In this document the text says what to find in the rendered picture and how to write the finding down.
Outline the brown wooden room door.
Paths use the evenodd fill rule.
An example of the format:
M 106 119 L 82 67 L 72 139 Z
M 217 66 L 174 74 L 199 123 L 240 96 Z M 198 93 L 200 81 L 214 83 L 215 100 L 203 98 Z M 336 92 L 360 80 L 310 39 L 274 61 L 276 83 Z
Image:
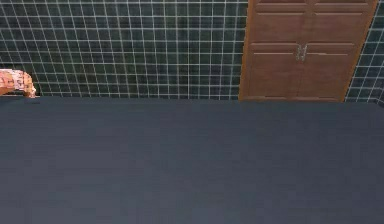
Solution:
M 239 98 L 341 102 L 378 0 L 248 0 Z M 307 45 L 304 61 L 297 46 Z

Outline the orange pink patterned rounded object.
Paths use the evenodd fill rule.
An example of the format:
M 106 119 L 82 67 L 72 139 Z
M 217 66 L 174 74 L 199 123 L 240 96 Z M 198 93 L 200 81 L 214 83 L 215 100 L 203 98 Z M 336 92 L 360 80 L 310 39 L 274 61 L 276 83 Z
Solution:
M 36 88 L 28 73 L 22 70 L 0 69 L 0 95 L 15 90 L 23 91 L 25 97 L 36 97 Z

